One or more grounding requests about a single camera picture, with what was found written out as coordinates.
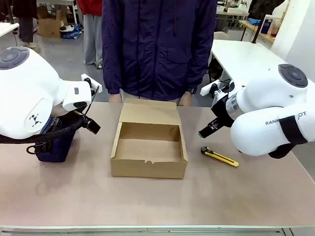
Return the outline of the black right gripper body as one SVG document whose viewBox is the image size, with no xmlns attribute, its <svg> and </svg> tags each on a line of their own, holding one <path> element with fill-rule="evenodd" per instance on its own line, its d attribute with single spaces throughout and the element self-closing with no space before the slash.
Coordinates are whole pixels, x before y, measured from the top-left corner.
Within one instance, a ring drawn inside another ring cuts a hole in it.
<svg viewBox="0 0 315 236">
<path fill-rule="evenodd" d="M 222 128 L 228 127 L 230 128 L 234 122 L 234 120 L 229 116 L 226 109 L 226 102 L 228 100 L 228 95 L 225 95 L 219 101 L 216 102 L 215 105 L 211 107 L 212 112 L 216 116 L 216 118 L 210 122 L 210 126 L 212 128 Z"/>
</svg>

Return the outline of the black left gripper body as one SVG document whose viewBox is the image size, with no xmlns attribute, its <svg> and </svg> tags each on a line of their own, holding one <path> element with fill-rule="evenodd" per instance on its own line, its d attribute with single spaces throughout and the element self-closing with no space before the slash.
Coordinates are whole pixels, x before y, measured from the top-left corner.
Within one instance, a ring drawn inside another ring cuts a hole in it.
<svg viewBox="0 0 315 236">
<path fill-rule="evenodd" d="M 70 112 L 70 120 L 72 124 L 75 124 L 75 123 L 86 124 L 87 123 L 86 115 L 77 110 Z"/>
</svg>

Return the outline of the person's left hand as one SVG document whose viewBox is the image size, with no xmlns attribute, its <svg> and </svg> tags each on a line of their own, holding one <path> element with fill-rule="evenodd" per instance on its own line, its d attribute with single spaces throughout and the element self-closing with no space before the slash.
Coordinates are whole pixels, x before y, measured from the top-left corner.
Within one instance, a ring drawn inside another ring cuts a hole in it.
<svg viewBox="0 0 315 236">
<path fill-rule="evenodd" d="M 186 91 L 183 96 L 178 101 L 178 106 L 190 107 L 192 106 L 192 97 L 193 94 Z"/>
</svg>

